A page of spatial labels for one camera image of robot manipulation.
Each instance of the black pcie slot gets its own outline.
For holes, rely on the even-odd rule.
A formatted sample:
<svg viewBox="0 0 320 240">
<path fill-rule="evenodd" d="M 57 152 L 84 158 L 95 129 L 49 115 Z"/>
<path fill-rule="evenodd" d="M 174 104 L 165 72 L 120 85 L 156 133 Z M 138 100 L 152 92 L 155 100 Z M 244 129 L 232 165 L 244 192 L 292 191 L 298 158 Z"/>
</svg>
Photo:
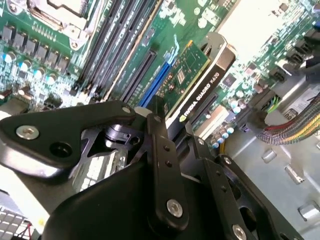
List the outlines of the black pcie slot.
<svg viewBox="0 0 320 240">
<path fill-rule="evenodd" d="M 131 78 L 129 78 L 129 84 L 125 87 L 125 91 L 120 97 L 120 100 L 127 103 L 131 98 L 132 94 L 134 94 L 136 88 L 140 84 L 141 80 L 144 78 L 146 72 L 148 71 L 151 64 L 156 59 L 157 53 L 151 49 L 149 49 L 146 57 L 143 59 L 142 63 L 138 67 L 138 69 L 134 72 Z"/>
<path fill-rule="evenodd" d="M 134 4 L 135 1 L 133 0 L 130 0 L 129 3 L 126 4 L 124 13 L 122 14 L 122 17 L 119 23 L 117 24 L 116 28 L 112 31 L 108 43 L 104 48 L 103 54 L 101 55 L 101 59 L 99 60 L 98 65 L 95 67 L 94 74 L 91 77 L 92 84 L 99 85 L 101 83 L 101 80 L 99 80 L 99 76 L 105 70 L 105 65 L 110 56 L 110 52 L 112 51 L 113 45 L 115 44 L 116 39 L 118 39 L 118 37 L 120 36 L 122 26 L 126 23 L 127 18 L 129 17 L 129 13 L 132 11 L 134 7 Z"/>
<path fill-rule="evenodd" d="M 205 102 L 199 107 L 196 113 L 190 119 L 190 123 L 193 126 L 200 118 L 209 111 L 212 104 L 218 99 L 219 95 L 215 92 L 212 92 Z"/>
<path fill-rule="evenodd" d="M 152 7 L 149 7 L 148 13 L 150 13 L 150 11 L 154 8 L 156 3 L 157 2 L 154 1 L 154 4 L 152 5 Z M 118 69 L 123 64 L 125 59 L 122 59 L 122 61 L 120 63 L 118 63 L 118 60 L 121 57 L 123 57 L 124 52 L 127 50 L 126 45 L 130 41 L 132 36 L 135 34 L 133 30 L 139 24 L 139 21 L 141 20 L 141 16 L 147 12 L 147 8 L 148 8 L 148 4 L 143 2 L 141 4 L 141 7 L 139 8 L 139 10 L 137 11 L 137 14 L 134 16 L 134 20 L 131 22 L 131 24 L 128 28 L 128 31 L 125 33 L 125 37 L 122 39 L 120 47 L 117 48 L 116 52 L 113 54 L 112 61 L 110 61 L 109 62 L 110 64 L 106 67 L 107 71 L 103 74 L 102 84 L 99 86 L 101 89 L 104 89 L 106 87 L 109 88 L 110 85 L 112 84 L 112 81 L 111 81 L 112 74 L 114 72 L 118 71 Z"/>
<path fill-rule="evenodd" d="M 106 38 L 106 35 L 109 31 L 109 28 L 114 21 L 116 17 L 116 13 L 120 9 L 121 6 L 121 1 L 113 1 L 113 4 L 111 6 L 110 12 L 108 14 L 108 17 L 104 20 L 103 25 L 101 27 L 100 33 L 97 37 L 97 40 L 95 41 L 94 45 L 95 47 L 93 48 L 92 52 L 90 53 L 90 58 L 88 61 L 85 63 L 85 66 L 83 68 L 82 74 L 79 77 L 79 79 L 76 81 L 77 87 L 81 87 L 81 85 L 85 82 L 87 79 L 89 72 L 92 69 L 93 64 L 95 63 L 96 57 L 101 50 L 99 46 L 103 45 L 103 42 Z"/>
</svg>

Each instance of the mounting hole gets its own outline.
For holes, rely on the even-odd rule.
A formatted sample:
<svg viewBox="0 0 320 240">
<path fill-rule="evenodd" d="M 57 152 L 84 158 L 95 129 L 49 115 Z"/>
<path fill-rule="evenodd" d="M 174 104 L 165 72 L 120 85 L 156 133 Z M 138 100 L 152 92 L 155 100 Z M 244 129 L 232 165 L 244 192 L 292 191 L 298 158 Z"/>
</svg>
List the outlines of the mounting hole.
<svg viewBox="0 0 320 240">
<path fill-rule="evenodd" d="M 284 233 L 280 233 L 280 237 L 281 237 L 283 240 L 290 240 Z"/>
<path fill-rule="evenodd" d="M 163 149 L 166 150 L 167 152 L 170 152 L 170 147 L 168 147 L 167 145 L 164 145 Z"/>
<path fill-rule="evenodd" d="M 221 190 L 222 190 L 224 193 L 226 193 L 226 192 L 227 192 L 227 189 L 226 189 L 226 187 L 225 187 L 225 186 L 221 186 Z"/>
<path fill-rule="evenodd" d="M 172 167 L 172 163 L 171 163 L 170 161 L 165 161 L 164 163 L 165 163 L 165 165 L 166 165 L 167 167 L 169 167 L 169 168 Z"/>
<path fill-rule="evenodd" d="M 50 145 L 50 152 L 58 158 L 67 158 L 72 154 L 72 147 L 64 142 L 55 142 Z"/>
<path fill-rule="evenodd" d="M 134 136 L 133 138 L 130 139 L 129 142 L 131 145 L 137 145 L 138 143 L 140 143 L 140 138 L 137 136 Z"/>
<path fill-rule="evenodd" d="M 257 219 L 254 215 L 254 213 L 247 207 L 242 207 L 240 208 L 240 213 L 242 215 L 244 224 L 246 228 L 250 231 L 253 232 L 257 229 Z"/>
</svg>

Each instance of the motherboard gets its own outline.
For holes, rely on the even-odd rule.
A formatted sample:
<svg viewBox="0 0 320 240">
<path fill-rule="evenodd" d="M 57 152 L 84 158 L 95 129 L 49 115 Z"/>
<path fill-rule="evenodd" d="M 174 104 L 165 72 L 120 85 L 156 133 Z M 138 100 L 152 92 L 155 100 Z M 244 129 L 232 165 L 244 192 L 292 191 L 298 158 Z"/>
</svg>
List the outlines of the motherboard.
<svg viewBox="0 0 320 240">
<path fill-rule="evenodd" d="M 158 94 L 171 115 L 214 62 L 203 44 L 216 32 L 237 59 L 192 121 L 216 148 L 255 95 L 286 80 L 284 64 L 304 61 L 316 3 L 0 0 L 0 105 L 19 104 L 20 113 L 110 100 L 145 107 Z M 271 94 L 263 107 L 279 101 Z"/>
</svg>

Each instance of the black ram slot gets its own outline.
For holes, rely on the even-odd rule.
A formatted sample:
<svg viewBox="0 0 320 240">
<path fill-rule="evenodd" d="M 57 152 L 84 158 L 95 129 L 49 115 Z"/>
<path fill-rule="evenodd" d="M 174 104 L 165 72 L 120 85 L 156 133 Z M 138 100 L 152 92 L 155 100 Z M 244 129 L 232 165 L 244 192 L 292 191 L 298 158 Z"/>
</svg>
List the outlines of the black ram slot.
<svg viewBox="0 0 320 240">
<path fill-rule="evenodd" d="M 108 40 L 108 43 L 106 47 L 104 48 L 103 54 L 101 55 L 101 59 L 97 66 L 95 66 L 95 72 L 91 77 L 91 83 L 94 85 L 99 85 L 101 82 L 99 80 L 100 74 L 104 72 L 106 62 L 110 56 L 110 53 L 112 51 L 112 48 L 118 39 L 118 37 L 121 34 L 122 26 L 124 23 L 126 23 L 127 18 L 129 17 L 129 13 L 131 12 L 132 8 L 134 7 L 135 2 L 133 0 L 130 0 L 129 3 L 125 6 L 124 13 L 122 14 L 122 17 L 117 24 L 116 28 L 112 31 L 111 36 Z"/>
<path fill-rule="evenodd" d="M 100 46 L 103 45 L 103 42 L 106 38 L 108 30 L 109 30 L 112 22 L 114 21 L 115 17 L 117 16 L 116 13 L 120 9 L 120 6 L 121 6 L 121 1 L 114 1 L 113 2 L 111 9 L 110 9 L 110 12 L 108 14 L 108 17 L 103 22 L 100 33 L 97 37 L 97 40 L 94 43 L 95 47 L 92 49 L 92 52 L 90 53 L 90 58 L 85 63 L 82 74 L 79 77 L 79 79 L 76 81 L 77 90 L 86 81 L 86 79 L 89 75 L 89 72 L 92 69 L 93 64 L 95 63 L 96 57 L 100 51 Z"/>
<path fill-rule="evenodd" d="M 140 64 L 138 69 L 134 72 L 132 77 L 128 80 L 129 84 L 125 87 L 125 91 L 120 97 L 120 100 L 127 103 L 131 98 L 132 94 L 135 92 L 136 88 L 140 84 L 141 80 L 144 78 L 146 72 L 148 71 L 150 65 L 154 62 L 157 53 L 149 49 L 143 62 Z"/>
<path fill-rule="evenodd" d="M 121 64 L 125 60 L 125 59 L 123 59 L 121 61 L 121 64 L 118 64 L 115 66 L 115 64 L 117 64 L 118 60 L 124 55 L 124 52 L 127 51 L 126 45 L 130 41 L 132 36 L 135 34 L 133 30 L 139 24 L 139 21 L 141 20 L 142 15 L 146 13 L 147 7 L 148 7 L 148 4 L 146 2 L 142 2 L 140 8 L 138 9 L 138 11 L 136 11 L 137 14 L 133 17 L 133 21 L 129 25 L 128 31 L 125 33 L 125 36 L 122 38 L 120 46 L 116 49 L 116 52 L 113 54 L 112 60 L 109 61 L 108 65 L 105 67 L 106 71 L 103 73 L 102 82 L 99 86 L 101 89 L 105 88 L 107 83 L 109 83 L 109 85 L 112 83 L 112 81 L 110 81 L 111 74 L 114 72 L 117 72 L 118 69 L 120 68 Z"/>
</svg>

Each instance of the screw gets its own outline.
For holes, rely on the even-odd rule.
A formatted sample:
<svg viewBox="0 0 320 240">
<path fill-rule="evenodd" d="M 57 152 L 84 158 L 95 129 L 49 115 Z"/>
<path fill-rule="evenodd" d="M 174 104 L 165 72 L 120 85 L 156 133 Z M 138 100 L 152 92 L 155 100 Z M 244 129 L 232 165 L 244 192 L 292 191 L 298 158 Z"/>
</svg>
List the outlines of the screw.
<svg viewBox="0 0 320 240">
<path fill-rule="evenodd" d="M 71 47 L 76 49 L 78 47 L 78 43 L 76 43 L 75 41 L 71 42 Z"/>
<path fill-rule="evenodd" d="M 239 239 L 239 240 L 247 240 L 247 236 L 245 231 L 238 225 L 233 225 L 232 230 L 234 235 Z"/>
<path fill-rule="evenodd" d="M 13 13 L 16 13 L 17 12 L 17 6 L 13 3 L 11 3 L 9 5 L 9 9 L 13 12 Z"/>
<path fill-rule="evenodd" d="M 199 142 L 201 145 L 205 145 L 205 141 L 203 141 L 201 138 L 198 138 L 198 142 Z"/>
<path fill-rule="evenodd" d="M 174 199 L 170 199 L 166 202 L 166 208 L 168 209 L 169 213 L 171 213 L 176 218 L 181 218 L 182 213 L 184 212 L 181 204 Z"/>
<path fill-rule="evenodd" d="M 159 116 L 155 115 L 155 116 L 154 116 L 154 119 L 155 119 L 157 122 L 161 123 L 161 118 L 160 118 Z"/>
<path fill-rule="evenodd" d="M 232 164 L 232 161 L 229 158 L 227 158 L 226 156 L 224 157 L 224 161 L 229 165 Z"/>
<path fill-rule="evenodd" d="M 15 133 L 22 139 L 26 140 L 34 140 L 39 137 L 39 131 L 34 126 L 20 126 L 16 129 Z"/>
<path fill-rule="evenodd" d="M 127 108 L 126 106 L 124 106 L 122 110 L 125 111 L 127 114 L 131 113 L 130 109 Z"/>
</svg>

